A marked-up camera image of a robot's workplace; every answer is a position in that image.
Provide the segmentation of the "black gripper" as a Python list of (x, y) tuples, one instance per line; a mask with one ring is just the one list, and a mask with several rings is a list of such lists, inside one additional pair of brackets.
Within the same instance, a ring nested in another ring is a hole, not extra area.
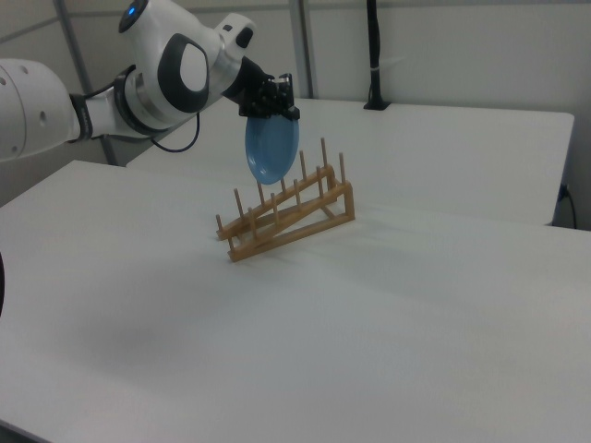
[(298, 121), (301, 113), (295, 105), (292, 75), (280, 75), (278, 89), (273, 80), (274, 76), (243, 57), (235, 80), (223, 92), (223, 96), (238, 106), (238, 114), (242, 117), (270, 118), (272, 115), (282, 115), (290, 121)]

